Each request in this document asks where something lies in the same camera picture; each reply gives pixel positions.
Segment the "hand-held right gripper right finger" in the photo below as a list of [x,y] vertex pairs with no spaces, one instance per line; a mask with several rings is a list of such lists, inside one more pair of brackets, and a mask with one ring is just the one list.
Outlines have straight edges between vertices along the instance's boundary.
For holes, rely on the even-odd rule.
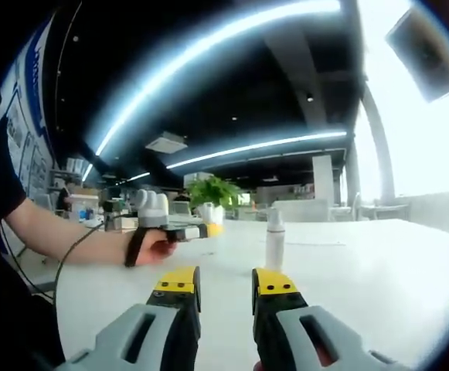
[[320,306],[310,306],[286,275],[252,270],[253,338],[263,370],[395,370],[366,350],[361,336]]

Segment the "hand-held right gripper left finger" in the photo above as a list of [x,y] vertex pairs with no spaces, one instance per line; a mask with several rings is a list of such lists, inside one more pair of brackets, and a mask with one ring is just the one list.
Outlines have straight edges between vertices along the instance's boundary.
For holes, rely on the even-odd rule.
[[200,271],[165,274],[145,304],[126,310],[96,336],[93,349],[67,361],[68,370],[193,370],[201,336]]

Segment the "person's left hand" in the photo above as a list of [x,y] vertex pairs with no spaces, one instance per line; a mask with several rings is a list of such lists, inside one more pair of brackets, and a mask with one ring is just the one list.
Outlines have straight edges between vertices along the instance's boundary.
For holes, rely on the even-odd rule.
[[170,257],[177,247],[171,242],[163,230],[150,229],[145,233],[140,250],[135,259],[136,266],[153,265],[161,263]]

